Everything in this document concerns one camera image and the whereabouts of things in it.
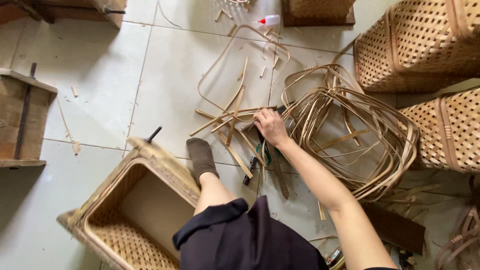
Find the bamboo basket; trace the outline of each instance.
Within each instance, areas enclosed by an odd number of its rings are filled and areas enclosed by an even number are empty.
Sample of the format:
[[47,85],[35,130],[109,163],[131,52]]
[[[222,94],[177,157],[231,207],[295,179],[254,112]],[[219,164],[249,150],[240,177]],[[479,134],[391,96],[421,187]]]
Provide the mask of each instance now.
[[355,41],[368,92],[435,92],[480,76],[480,7],[472,0],[400,1]]
[[[149,144],[140,138],[130,137],[128,141],[133,145],[133,150],[84,205],[80,209],[59,215],[57,220],[114,269],[180,269],[180,256],[172,248],[171,237],[172,232],[176,232],[184,221],[179,222],[178,215],[172,213],[177,209],[175,202],[179,199],[193,214],[200,190],[191,172],[160,146]],[[165,192],[173,193],[168,198],[180,197],[175,200],[164,198],[164,205],[158,211],[155,209],[156,220],[164,224],[179,224],[178,228],[169,228],[169,233],[166,228],[159,227],[158,223],[150,222],[150,225],[145,226],[145,223],[140,225],[130,218],[131,215],[144,215],[145,208],[150,207],[150,204],[145,204],[143,208],[133,208],[133,214],[127,214],[123,209],[125,200],[149,173],[164,185]]]
[[355,0],[282,0],[283,25],[354,25]]
[[480,88],[400,110],[420,129],[420,164],[480,172]]

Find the white plastic bottle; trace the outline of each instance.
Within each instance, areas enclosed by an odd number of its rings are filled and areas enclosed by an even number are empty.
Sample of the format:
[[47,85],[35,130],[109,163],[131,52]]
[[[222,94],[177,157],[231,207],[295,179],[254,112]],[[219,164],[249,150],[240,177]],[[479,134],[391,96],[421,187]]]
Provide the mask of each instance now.
[[262,20],[258,21],[258,23],[264,24],[266,26],[277,25],[280,23],[280,15],[268,15]]

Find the bamboo rim hoop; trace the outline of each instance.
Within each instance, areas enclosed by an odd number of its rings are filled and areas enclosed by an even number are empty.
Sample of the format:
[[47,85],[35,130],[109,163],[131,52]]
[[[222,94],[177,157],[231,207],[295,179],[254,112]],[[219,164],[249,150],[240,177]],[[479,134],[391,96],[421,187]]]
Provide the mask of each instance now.
[[[288,105],[288,91],[291,91],[291,87],[318,70],[326,71],[322,85],[309,90],[300,99]],[[299,74],[301,76],[298,79],[287,84],[292,76]],[[344,83],[346,87],[340,86],[340,82]],[[288,124],[290,137],[338,177],[358,200],[376,201],[387,194],[397,186],[401,175],[416,158],[418,127],[394,108],[365,95],[355,78],[339,64],[313,66],[287,76],[281,99],[287,108],[282,114],[282,119],[290,122]],[[349,126],[347,113],[350,113],[357,116],[367,126],[377,141],[371,146],[359,150],[340,155],[328,155],[313,137],[321,131],[334,101],[344,108],[347,127]],[[404,131],[397,121],[403,123],[407,130]],[[355,131],[350,129],[349,131],[350,134],[345,136],[347,139],[354,137],[352,133]],[[346,166],[361,160],[367,152],[379,144],[384,147],[384,152],[370,175],[358,175],[346,168]],[[358,156],[350,163],[343,164],[336,160],[337,157],[355,153]]]

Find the brown sock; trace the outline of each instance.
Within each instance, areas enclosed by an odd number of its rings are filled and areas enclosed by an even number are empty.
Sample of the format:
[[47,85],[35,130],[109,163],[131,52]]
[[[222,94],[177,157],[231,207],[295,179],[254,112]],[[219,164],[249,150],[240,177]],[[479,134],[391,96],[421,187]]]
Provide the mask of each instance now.
[[195,174],[198,185],[200,185],[200,175],[204,172],[213,172],[220,178],[216,171],[215,163],[213,162],[212,150],[207,141],[199,138],[188,139],[187,150],[193,163],[193,173]]

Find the bamboo strip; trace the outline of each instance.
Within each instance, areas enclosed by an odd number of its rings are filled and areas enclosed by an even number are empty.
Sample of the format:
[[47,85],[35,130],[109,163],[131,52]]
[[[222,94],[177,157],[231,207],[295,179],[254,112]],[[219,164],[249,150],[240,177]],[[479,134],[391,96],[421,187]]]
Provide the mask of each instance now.
[[228,133],[228,138],[227,138],[227,146],[230,145],[230,142],[232,141],[232,136],[233,136],[233,129],[235,128],[235,117],[238,115],[239,113],[239,109],[240,109],[240,104],[241,104],[241,99],[243,97],[243,93],[245,92],[245,86],[241,86],[240,88],[240,93],[239,93],[239,96],[238,96],[238,99],[237,99],[237,105],[235,106],[235,111],[233,112],[233,117],[232,117],[232,121],[230,123],[230,132]]
[[245,166],[245,163],[241,160],[240,156],[237,154],[235,149],[233,149],[232,146],[227,145],[227,138],[225,138],[225,135],[221,131],[218,131],[218,135],[220,135],[220,139],[222,140],[223,144],[227,147],[227,149],[230,151],[230,154],[235,158],[235,160],[238,162],[242,170],[247,174],[248,178],[252,178],[253,174],[248,170],[248,167]]

